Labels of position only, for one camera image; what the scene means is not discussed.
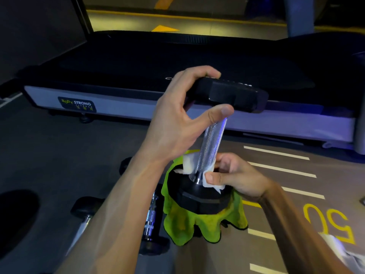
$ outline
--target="person's right arm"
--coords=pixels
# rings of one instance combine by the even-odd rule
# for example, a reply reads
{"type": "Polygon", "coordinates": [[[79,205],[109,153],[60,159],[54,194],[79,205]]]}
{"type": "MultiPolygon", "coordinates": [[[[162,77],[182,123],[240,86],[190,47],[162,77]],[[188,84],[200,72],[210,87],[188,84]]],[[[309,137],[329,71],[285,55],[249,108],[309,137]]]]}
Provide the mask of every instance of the person's right arm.
{"type": "Polygon", "coordinates": [[[217,154],[216,168],[219,172],[206,173],[208,183],[231,185],[261,205],[289,274],[352,273],[298,212],[280,185],[232,153],[217,154]]]}

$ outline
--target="hand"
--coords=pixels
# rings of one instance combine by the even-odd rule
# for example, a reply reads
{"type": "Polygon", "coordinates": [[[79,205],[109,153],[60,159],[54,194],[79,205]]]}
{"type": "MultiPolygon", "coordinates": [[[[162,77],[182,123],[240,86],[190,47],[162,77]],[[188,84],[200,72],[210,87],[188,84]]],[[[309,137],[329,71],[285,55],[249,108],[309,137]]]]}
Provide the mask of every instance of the hand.
{"type": "Polygon", "coordinates": [[[140,151],[153,160],[167,164],[184,154],[210,125],[233,114],[231,105],[221,104],[190,119],[183,108],[186,92],[201,77],[218,79],[221,74],[211,66],[188,68],[175,75],[158,100],[140,151]]]}
{"type": "Polygon", "coordinates": [[[208,184],[228,184],[248,197],[261,197],[273,183],[251,164],[233,153],[218,153],[215,168],[219,168],[219,172],[206,173],[208,184]]]}

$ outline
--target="person's left hand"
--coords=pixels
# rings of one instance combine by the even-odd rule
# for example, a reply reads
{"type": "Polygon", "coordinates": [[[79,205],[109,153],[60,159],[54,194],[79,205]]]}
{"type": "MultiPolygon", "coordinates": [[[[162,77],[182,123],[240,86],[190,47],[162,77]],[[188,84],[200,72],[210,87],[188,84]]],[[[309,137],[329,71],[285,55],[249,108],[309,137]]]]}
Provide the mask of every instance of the person's left hand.
{"type": "Polygon", "coordinates": [[[147,136],[140,151],[165,165],[184,154],[210,125],[233,114],[231,105],[221,104],[190,119],[183,108],[186,92],[201,77],[219,78],[211,66],[188,68],[175,75],[158,100],[147,136]]]}

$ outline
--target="yellow-green fabric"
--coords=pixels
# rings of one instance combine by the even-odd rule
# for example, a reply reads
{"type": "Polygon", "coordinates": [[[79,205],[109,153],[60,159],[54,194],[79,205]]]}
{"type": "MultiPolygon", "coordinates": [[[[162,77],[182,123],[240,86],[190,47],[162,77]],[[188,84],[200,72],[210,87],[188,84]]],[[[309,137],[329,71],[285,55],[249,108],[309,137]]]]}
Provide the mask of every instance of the yellow-green fabric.
{"type": "MultiPolygon", "coordinates": [[[[193,153],[199,150],[189,150],[186,153],[193,153]]],[[[165,197],[163,212],[167,215],[163,226],[178,246],[186,244],[194,234],[194,225],[199,226],[204,238],[212,243],[216,243],[221,238],[221,221],[227,220],[238,229],[247,227],[247,220],[244,215],[241,196],[232,191],[229,205],[218,214],[196,214],[181,208],[169,195],[167,179],[170,171],[177,165],[183,164],[183,157],[174,160],[166,173],[161,193],[165,197]]]]}

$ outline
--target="yellow triangle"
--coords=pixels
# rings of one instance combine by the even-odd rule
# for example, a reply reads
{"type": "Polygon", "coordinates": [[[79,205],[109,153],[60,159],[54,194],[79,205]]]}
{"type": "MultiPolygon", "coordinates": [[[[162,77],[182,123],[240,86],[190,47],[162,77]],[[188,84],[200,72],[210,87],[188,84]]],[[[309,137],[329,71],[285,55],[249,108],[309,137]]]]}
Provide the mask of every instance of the yellow triangle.
{"type": "Polygon", "coordinates": [[[153,32],[175,32],[175,31],[180,31],[180,30],[174,29],[174,28],[165,27],[165,26],[162,26],[162,25],[158,25],[152,31],[153,32]]]}

